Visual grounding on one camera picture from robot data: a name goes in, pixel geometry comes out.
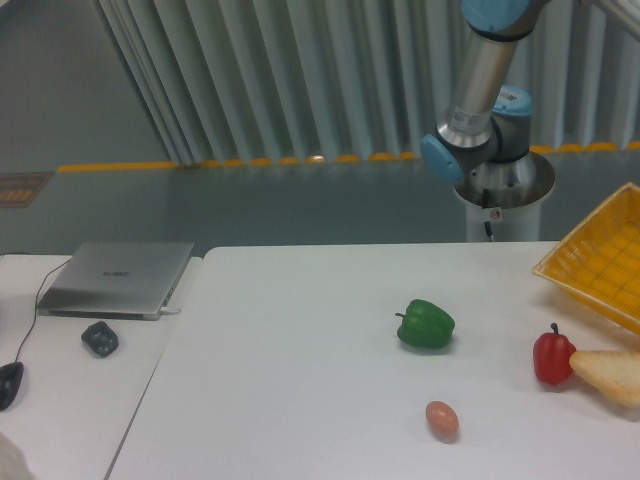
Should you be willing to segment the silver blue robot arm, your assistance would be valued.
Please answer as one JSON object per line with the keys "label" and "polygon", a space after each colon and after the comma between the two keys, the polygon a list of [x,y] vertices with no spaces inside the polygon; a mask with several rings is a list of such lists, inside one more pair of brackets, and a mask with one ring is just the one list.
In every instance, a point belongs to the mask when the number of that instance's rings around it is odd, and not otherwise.
{"label": "silver blue robot arm", "polygon": [[447,183],[532,144],[639,139],[636,1],[464,1],[466,50],[450,103],[420,142]]}

